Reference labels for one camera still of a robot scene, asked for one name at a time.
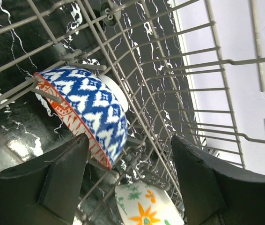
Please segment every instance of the metal wire rack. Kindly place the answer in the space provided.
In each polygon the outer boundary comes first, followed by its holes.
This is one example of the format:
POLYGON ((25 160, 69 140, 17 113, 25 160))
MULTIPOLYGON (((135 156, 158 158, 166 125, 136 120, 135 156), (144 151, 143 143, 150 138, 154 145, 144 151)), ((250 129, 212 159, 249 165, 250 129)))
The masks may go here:
MULTIPOLYGON (((260 91, 264 91, 265 90, 265 85, 264 85, 264 75, 263 75, 263 70, 262 70, 262 63, 265 62, 265 57, 261 56, 260 53, 260 43, 259 43, 259 39, 258 39, 258 22, 257 22, 257 15, 256 15, 256 4, 254 0, 250 0, 250 12, 251 12, 251 20, 252 20, 252 28, 254 31, 254 46, 255 46, 255 52, 256 52, 256 57, 253 59, 249 59, 249 60, 231 60, 231 59, 224 59, 221 53, 221 48, 220 48, 220 43, 217 37, 217 29, 216 29, 216 25, 215 25, 215 21, 214 21, 214 17, 213 17, 213 12, 212 12, 212 8, 211 8, 211 4, 210 4, 210 0, 189 0, 183 4, 177 5, 173 8, 170 8, 169 10, 166 10, 162 13, 156 14, 156 15, 151 15, 148 7, 147 7, 147 3, 145 0, 128 0, 126 3, 123 3, 120 6, 115 6, 115 4, 111 1, 111 0, 107 0, 110 8, 108 11, 106 11, 106 14, 100 16, 100 17, 96 17, 96 15, 94 14, 92 7, 89 3, 88 0, 61 0, 59 2, 56 2, 54 5, 51 6, 51 8, 49 8, 48 10, 44 11, 44 12, 40 12, 37 8, 37 6, 35 5, 35 3, 33 2, 33 0, 27 0, 27 2, 29 3, 29 5, 31 6, 31 9, 33 10, 33 12, 35 13, 34 16, 28 17, 24 20, 18 21, 16 23, 10 24, 8 26, 2 27, 0 28, 0 34, 8 32, 12 29, 15 29, 17 27, 23 26, 25 24, 31 23, 33 21, 39 20, 40 23, 42 24, 42 26, 44 27, 44 30, 46 31, 46 33, 48 34, 48 36, 50 37, 50 41, 48 41, 47 44, 42 45, 36 49, 34 49, 31 52, 28 52, 27 54, 22 55, 19 58, 14 59, 13 61, 0 66, 0 72, 16 65, 17 63, 20 63, 21 61, 29 58, 30 56, 37 54, 41 51, 43 51, 46 48, 55 47, 55 50, 57 51, 57 53, 60 56, 60 61, 56 62, 54 65, 50 66, 49 68, 54 68, 57 66, 61 66, 65 63, 70 64, 70 65, 79 65, 82 66, 84 68, 91 68, 91 69, 98 69, 100 70, 100 74, 104 75, 108 72, 112 72, 114 74, 114 78, 117 80, 117 82, 119 83, 119 86, 121 87, 121 89, 124 91, 129 104, 130 104, 130 109, 132 112, 134 112, 134 120, 132 120, 130 122, 129 125, 129 129, 132 128, 141 128, 143 130, 143 136, 142 136, 142 141, 139 142, 139 144, 137 146, 135 146, 135 148, 141 148, 145 145, 146 142, 148 142, 150 144, 150 150, 149 153, 147 155, 146 159, 142 159, 143 161, 146 161, 150 158, 150 156, 152 154, 156 154, 158 156, 158 159, 156 161, 156 163, 154 165, 151 166, 144 166, 144 167, 139 167, 136 168, 136 161, 140 158, 140 154, 137 155, 133 155, 130 154, 130 147, 127 147, 123 150, 123 153, 121 155, 121 157, 118 159, 118 161, 125 161, 127 163, 127 167, 125 170, 120 170, 120 175, 118 176, 118 179, 113 183, 113 185, 111 186, 110 190, 104 193, 104 196, 102 198, 102 200, 95 206, 94 210, 89 213, 88 215, 86 215, 85 213, 82 213, 81 211, 77 212, 77 217, 79 217, 80 220, 83 221, 84 224, 89 223, 89 221, 92 221, 92 219, 94 217, 97 216, 99 210, 101 207, 105 207, 105 201, 112 196, 113 194, 113 190, 114 187, 120 182, 120 180, 122 178, 124 178, 125 176, 129 175, 129 176, 133 176, 133 173, 137 174, 137 178, 134 179, 133 181, 138 181, 138 180, 144 180, 145 182, 150 182, 148 180, 148 178, 144 178, 144 174, 146 175, 152 175, 153 178, 155 178, 156 180, 159 180, 160 182, 160 187, 165 188, 166 190, 169 191, 170 193, 170 197, 172 198, 173 202, 176 204, 176 206, 178 208, 180 208, 181 206, 181 202, 182 202, 182 196, 180 194, 179 191, 179 184, 176 178, 176 171, 175 171, 175 167, 173 166, 172 162, 171 162, 171 152, 170 152, 170 140, 171 137, 174 134, 179 134, 179 135, 184 135, 184 133, 179 133, 179 132, 171 132, 168 129, 168 125, 170 123, 184 123, 185 125, 188 126, 189 130, 190 130, 190 135, 192 137, 192 139, 194 140, 194 144, 197 145, 199 148, 204 148, 206 147, 200 140, 202 140, 202 138, 205 137, 211 137, 211 136, 207 136, 205 135, 205 132, 209 132, 209 133, 218 133, 218 134, 223 134, 223 135, 231 135, 234 137, 233 139, 225 139, 225 138, 221 138, 218 137, 218 139, 220 140, 224 140, 224 141, 230 141, 230 142, 235 142, 238 146, 238 152, 232 152, 229 150, 225 150, 225 149, 218 149, 218 148, 212 148, 210 147, 209 149, 213 149, 215 151, 223 151, 226 153, 230 153, 230 154, 237 154, 239 155, 240 159, 241 159, 241 163, 234 163, 235 165, 241 166, 244 169, 245 167, 245 161, 243 158, 243 150, 242 150, 242 146, 241 146, 241 141, 240 141, 240 137, 245 138, 246 140, 250 141, 250 142, 256 142, 256 143, 263 143, 265 144, 265 140, 261 140, 261 139, 255 139, 255 138, 251 138, 248 137, 246 134, 240 133, 238 131, 237 128, 237 124, 236 124, 236 118, 235 118, 235 113, 234 113, 234 109, 233 109, 233 104, 232 104, 232 100, 231 100, 231 95, 229 92, 229 87, 228 87, 228 81, 227 81, 227 76, 226 76, 226 72, 225 72, 225 64, 231 64, 234 66, 239 66, 239 65, 245 65, 245 64, 256 64, 258 67, 258 79, 259 79, 259 85, 260 85, 260 91), (182 30, 182 31, 178 31, 175 32, 173 34, 167 35, 167 36, 161 36, 154 25, 154 21, 156 19, 158 19, 161 16, 167 15, 167 14, 171 14, 173 12, 175 12, 176 10, 179 10, 180 8, 184 8, 187 7, 188 5, 194 4, 197 1, 202 1, 205 4, 205 7, 207 9, 206 13, 208 15, 208 19, 209 22, 206 24, 202 24, 196 27, 192 27, 190 29, 187 30, 182 30), (68 33, 64 34, 63 36, 60 37, 56 37, 52 30, 49 28, 47 22, 46 22, 46 18, 50 16, 50 14, 52 12, 54 12, 55 10, 57 10, 59 7, 66 5, 66 4, 71 4, 71 3, 76 3, 79 8, 80 11, 84 17, 84 19, 86 20, 86 23, 83 25, 78 26, 77 28, 69 31, 68 33), (146 15, 146 18, 134 25, 131 25, 130 27, 124 28, 122 23, 121 23, 121 18, 119 16, 119 13, 125 12, 125 9, 128 7, 131 7, 131 5, 134 5, 139 3, 142 5, 142 9, 144 10, 144 14, 146 15), (113 20, 115 23, 115 26, 117 27, 117 30, 119 31, 116 35, 114 35, 113 37, 106 37, 104 30, 101 27, 100 21, 102 20, 108 20, 111 21, 113 20), (151 36, 151 40, 132 46, 131 42, 129 41, 129 38, 127 36, 127 33, 132 30, 135 29, 139 26, 144 25, 145 23, 148 24, 148 26, 150 27, 150 29, 152 30, 153 34, 151 36), (93 35, 95 40, 98 43, 98 46, 96 48, 94 48, 93 50, 91 50, 90 52, 84 52, 82 53, 81 50, 76 50, 73 52, 69 52, 69 50, 66 51, 66 49, 63 47, 63 45, 60 43, 60 41, 62 41, 63 39, 67 38, 68 36, 74 34, 77 31, 80 30, 84 30, 89 28, 93 35), (184 35, 186 33, 189 32, 193 32, 199 29, 204 29, 204 28, 210 28, 213 34, 213 41, 214 41, 214 47, 212 48, 208 48, 208 49, 199 49, 193 52, 183 52, 181 54, 177 54, 177 55, 167 55, 167 53, 164 51, 162 42, 168 38, 175 38, 181 35, 184 35), (121 37, 122 40, 125 42, 126 44, 126 52, 123 53, 120 57, 116 57, 115 53, 113 52, 113 49, 110 45, 110 43, 118 38, 121 37), (145 62, 139 62, 136 57, 135 57, 135 53, 134 51, 137 50, 138 48, 142 48, 146 45, 151 45, 154 44, 158 47, 158 51, 160 53, 160 57, 158 59, 155 60, 150 60, 150 61, 145 61, 145 62), (77 61, 79 59, 84 59, 87 57, 90 57, 92 54, 96 53, 97 51, 101 51, 101 53, 105 56, 105 59, 107 61, 107 67, 105 65, 86 65, 86 64, 78 64, 77 61), (173 58, 183 58, 185 56, 188 55, 194 55, 194 54, 200 54, 200 53, 206 53, 206 52, 216 52, 217 54, 217 61, 207 61, 205 63, 202 64, 187 64, 185 62, 185 65, 182 67, 176 67, 176 68, 171 68, 168 66, 168 60, 173 59, 173 58), (132 59, 132 63, 135 65, 135 68, 130 72, 130 73, 125 73, 123 70, 123 67, 125 67, 125 65, 123 65, 123 61, 122 59, 126 56, 130 56, 132 59), (146 65, 146 64, 152 64, 154 62, 160 62, 164 64, 164 75, 163 75, 163 79, 169 79, 171 86, 172 86, 172 90, 159 90, 156 92, 152 92, 150 87, 149 87, 149 82, 151 80, 154 79, 161 79, 160 76, 156 76, 155 74, 152 74, 150 77, 145 77, 143 74, 143 69, 142 66, 146 65), (208 67, 208 66, 218 66, 218 69, 210 69, 210 70, 201 70, 201 71, 194 71, 192 72, 191 69, 194 68, 202 68, 202 67, 208 67), (183 76, 188 76, 188 75, 193 75, 193 74, 203 74, 203 73, 211 73, 211 72, 220 72, 221 76, 222 76, 222 80, 223 80, 223 87, 220 88, 209 88, 209 89, 183 89, 180 90, 177 86, 177 83, 175 82, 174 78, 179 78, 179 77, 183 77, 183 76), (135 90, 134 88, 131 87, 130 84, 130 79, 132 78, 132 75, 137 75, 139 81, 141 81, 139 87, 135 90), (139 92, 141 91, 141 88, 145 87, 146 92, 148 93, 148 99, 145 99, 144 102, 140 102, 139 99, 137 99, 137 95, 139 94, 139 92), (228 111, 215 111, 215 110, 200 110, 200 109, 188 109, 185 108, 184 103, 183 103, 183 99, 181 97, 181 93, 183 92, 203 92, 203 91, 225 91, 226 93, 226 98, 227 98, 227 102, 228 102, 228 106, 229 106, 229 110, 228 111), (159 94, 164 94, 164 93, 172 93, 175 94, 176 96, 176 101, 177 101, 177 108, 173 108, 173 109, 163 109, 160 108, 157 104, 157 100, 156 100, 156 96, 158 96, 159 94), (156 115, 152 115, 154 116, 151 120, 148 119, 148 116, 144 113, 144 109, 148 106, 148 105, 153 105, 156 111, 156 115), (165 118, 165 111, 176 111, 176 112, 182 112, 183 113, 183 117, 184 117, 184 121, 174 121, 174 120, 167 120, 167 118, 165 118), (196 112, 204 112, 204 113, 219 113, 219 114, 229 114, 232 120, 233 125, 232 126, 226 126, 226 125, 221 125, 221 124, 204 124, 204 123, 199 123, 196 121, 190 121, 189 116, 187 115, 188 112, 192 112, 192 113, 196 113, 196 112), (160 127, 160 130, 158 131, 154 131, 152 129, 152 127, 154 126, 154 124, 156 123, 160 123, 162 124, 162 126, 160 127), (214 129, 206 129, 206 128, 202 128, 202 126, 210 126, 213 127, 214 129), (220 130, 220 128, 229 128, 231 129, 231 131, 222 131, 220 130), (158 166, 161 166, 162 169, 159 171, 159 173, 155 173, 156 168, 158 166)), ((40 94, 43 97, 46 98, 50 98, 54 101, 60 101, 60 99, 55 98, 53 96, 50 96, 48 94, 45 94, 43 92, 41 92, 40 90, 36 89, 37 86, 37 80, 35 80, 34 78, 26 78, 25 81, 23 81, 23 83, 19 84, 18 86, 12 88, 11 90, 9 90, 8 92, 2 94, 0 96, 0 103, 4 100, 4 99, 8 99, 7 101, 5 101, 4 103, 2 102, 2 104, 0 104, 0 110, 2 108, 4 108, 5 106, 7 106, 8 104, 12 103, 13 101, 16 101, 18 98, 20 98, 21 96, 25 95, 26 93, 28 93, 29 91, 32 91, 34 93, 40 94)), ((12 155, 19 163, 23 162, 23 159, 17 155, 16 152, 12 151, 8 146, 7 146, 7 139, 5 137, 2 136, 2 134, 0 133, 0 144, 2 144, 3 146, 5 146, 5 149, 7 151, 7 153, 9 153, 10 155, 12 155)), ((96 162, 93 162, 92 160, 89 161, 90 163, 99 166, 96 164, 96 162)), ((102 182, 102 180, 104 179, 105 176, 108 176, 110 174, 114 174, 115 176, 117 176, 117 172, 114 171, 106 171, 105 174, 98 180, 97 183, 94 184, 94 186, 89 190, 89 192, 81 199, 80 204, 82 204, 87 198, 88 196, 90 196, 92 194, 92 192, 94 191, 94 189, 100 184, 100 182, 102 182)))

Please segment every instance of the bowl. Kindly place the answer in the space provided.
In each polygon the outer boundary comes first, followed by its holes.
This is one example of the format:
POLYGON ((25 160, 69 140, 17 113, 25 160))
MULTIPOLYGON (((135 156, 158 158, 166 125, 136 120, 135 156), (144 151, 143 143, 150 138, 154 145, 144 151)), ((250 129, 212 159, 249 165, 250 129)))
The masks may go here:
POLYGON ((167 192, 146 183, 116 186, 115 198, 125 225, 184 224, 167 192))
POLYGON ((61 104, 47 101, 75 136, 81 133, 88 136, 91 156, 111 169, 128 133, 125 116, 128 103, 122 90, 112 79, 101 76, 105 80, 102 81, 80 67, 57 67, 34 76, 40 90, 62 98, 61 104), (108 86, 118 89, 112 91, 108 86))

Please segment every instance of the white wall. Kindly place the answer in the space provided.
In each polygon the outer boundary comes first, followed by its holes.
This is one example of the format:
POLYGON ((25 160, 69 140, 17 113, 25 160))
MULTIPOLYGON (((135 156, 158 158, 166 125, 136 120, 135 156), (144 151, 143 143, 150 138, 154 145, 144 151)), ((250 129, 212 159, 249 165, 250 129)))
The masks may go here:
MULTIPOLYGON (((172 6, 186 2, 175 0, 172 6)), ((253 34, 251 30, 249 4, 247 0, 211 0, 213 14, 216 21, 220 46, 224 59, 245 60, 255 58, 253 34)), ((265 57, 265 0, 257 0, 260 41, 262 56, 265 57)), ((196 2, 178 10, 181 29, 185 30, 208 22, 204 0, 196 2)), ((210 28, 201 29, 185 34, 183 37, 187 51, 214 47, 210 28)), ((216 61, 216 53, 201 53, 189 57, 190 64, 216 61)), ((205 67, 195 70, 213 69, 219 67, 205 67)), ((259 91, 256 65, 232 66, 226 65, 226 73, 232 96, 239 132, 249 137, 265 139, 265 92, 259 91)), ((199 74, 192 76, 193 88, 223 87, 220 73, 199 74)), ((228 110, 225 92, 197 93, 199 109, 228 110)), ((200 113, 200 122, 232 125, 230 115, 215 113, 200 113)), ((217 135, 233 139, 230 135, 217 135)), ((241 138, 246 168, 265 174, 265 144, 246 141, 241 138)), ((207 140, 208 146, 238 151, 233 142, 207 140)), ((238 155, 221 153, 221 158, 240 162, 238 155)))

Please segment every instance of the small orange flower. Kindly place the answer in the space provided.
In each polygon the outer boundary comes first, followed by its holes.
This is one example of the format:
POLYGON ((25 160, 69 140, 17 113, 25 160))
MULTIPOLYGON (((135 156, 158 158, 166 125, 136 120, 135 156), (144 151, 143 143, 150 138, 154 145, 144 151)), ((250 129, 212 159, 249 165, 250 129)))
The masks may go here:
POLYGON ((145 195, 146 198, 150 198, 151 202, 152 203, 155 203, 156 200, 155 200, 155 195, 153 194, 152 191, 150 190, 147 190, 148 194, 145 195))
POLYGON ((156 211, 150 212, 151 206, 145 211, 142 205, 138 202, 139 206, 139 217, 130 217, 129 219, 135 222, 138 222, 137 225, 154 225, 155 223, 160 222, 160 219, 155 218, 156 211))

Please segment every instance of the marble surface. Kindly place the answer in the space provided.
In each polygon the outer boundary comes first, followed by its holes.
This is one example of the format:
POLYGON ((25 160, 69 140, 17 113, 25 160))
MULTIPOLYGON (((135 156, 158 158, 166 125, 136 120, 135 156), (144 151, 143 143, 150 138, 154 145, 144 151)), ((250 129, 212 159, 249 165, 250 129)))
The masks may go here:
MULTIPOLYGON (((117 4, 123 4, 127 1, 128 0, 116 0, 115 2, 117 4)), ((39 11, 42 12, 49 9, 52 4, 57 1, 35 0, 34 2, 39 11)), ((93 9, 99 9, 101 4, 100 0, 92 0, 89 2, 93 9)), ((166 0, 147 0, 146 3, 151 15, 161 13, 170 7, 166 0)), ((25 0, 18 0, 17 3, 15 3, 14 0, 0 0, 0 28, 32 15, 34 15, 34 12, 25 0)), ((59 37, 85 23, 85 20, 76 3, 62 6, 54 11, 50 16, 45 17, 45 20, 56 37, 59 37)), ((145 13, 140 3, 133 4, 122 12, 121 23, 124 28, 134 25, 142 20, 145 20, 145 13)), ((175 32, 175 26, 173 23, 174 19, 172 15, 164 15, 154 21, 154 25, 160 37, 175 32)), ((105 28, 105 35, 107 38, 114 36, 118 32, 118 27, 105 28)), ((129 38, 131 45, 136 46, 137 44, 151 40, 153 38, 153 33, 149 24, 146 23, 127 32, 127 37, 129 38)), ((38 20, 1 34, 0 67, 24 55, 25 53, 46 44, 49 39, 50 38, 38 20)), ((61 43, 69 51, 81 49, 83 52, 89 52, 97 47, 97 42, 95 41, 93 34, 88 29, 79 31, 69 36, 68 38, 62 40, 61 43)), ((113 40, 110 44, 117 57, 127 51, 126 43, 121 36, 113 40)), ((176 37, 162 41, 161 44, 167 55, 180 53, 179 43, 176 37)), ((137 48, 134 53, 139 62, 161 57, 158 51, 158 46, 154 43, 137 48)), ((25 77, 31 77, 34 72, 42 71, 57 61, 58 56, 56 55, 54 49, 47 48, 16 64, 15 66, 2 71, 0 73, 0 95, 23 82, 25 77)), ((84 59, 84 61, 87 63, 108 66, 105 57, 100 51, 91 55, 90 58, 84 59)), ((120 64, 125 74, 129 74, 134 69, 135 65, 131 62, 132 58, 130 55, 125 56, 124 59, 122 59, 120 64)), ((172 59, 168 61, 168 65, 170 67, 180 67, 183 65, 183 61, 181 58, 172 59)), ((142 66, 145 78, 160 76, 159 79, 153 79, 148 82, 152 92, 172 90, 169 78, 162 77, 165 74, 162 71, 163 67, 164 65, 161 62, 149 63, 142 66)), ((108 72, 107 75, 111 78, 115 78, 111 72, 108 72)), ((179 89, 188 87, 186 77, 179 76, 175 77, 174 80, 179 89)), ((133 90, 137 90, 141 83, 140 74, 135 72, 129 78, 129 83, 133 90)), ((182 93, 181 95, 185 108, 192 109, 190 94, 182 93)), ((136 97, 139 103, 143 104, 149 97, 146 87, 142 87, 136 97)), ((179 107, 174 94, 159 94, 155 96, 155 100, 159 109, 177 109, 179 107)), ((150 124, 156 114, 157 111, 150 102, 145 108, 145 115, 150 124)), ((129 121, 134 119, 134 113, 131 108, 127 112, 126 116, 129 121)), ((162 116, 165 120, 184 120, 182 112, 164 111, 162 112, 162 116)), ((193 113, 189 113, 188 117, 190 121, 194 121, 193 113)), ((162 123, 159 120, 157 120, 157 122, 153 125, 153 129, 156 133, 160 131, 161 127, 162 123)), ((179 123, 170 123, 168 125, 168 130, 170 132, 190 132, 186 125, 179 123)), ((61 119, 55 114, 46 100, 32 92, 29 92, 0 111, 0 131, 8 138, 10 148, 21 153, 25 160, 29 160, 30 158, 50 151, 72 138, 71 132, 62 123, 61 119)), ((131 129, 129 132, 132 136, 137 138, 143 138, 145 135, 144 131, 139 128, 131 129)), ((159 138, 165 139, 166 132, 162 132, 159 138)), ((185 138, 193 142, 190 136, 186 135, 185 138)), ((152 164, 157 159, 156 155, 153 155, 148 161, 142 161, 149 152, 150 147, 150 144, 147 144, 146 147, 133 152, 133 154, 136 154, 138 151, 142 153, 141 161, 138 165, 141 163, 152 164)), ((16 162, 7 153, 5 153, 0 146, 0 171, 14 165, 16 165, 16 162)), ((88 190, 99 179, 101 173, 102 171, 98 171, 90 165, 87 166, 85 179, 82 185, 82 193, 88 192, 88 190)), ((92 198, 88 198, 90 206, 86 207, 85 211, 87 212, 90 210, 93 207, 93 204, 95 205, 97 201, 103 197, 104 193, 109 190, 109 188, 109 184, 101 184, 100 187, 94 191, 94 196, 92 198)), ((116 224, 118 224, 119 221, 117 217, 115 220, 116 224)))

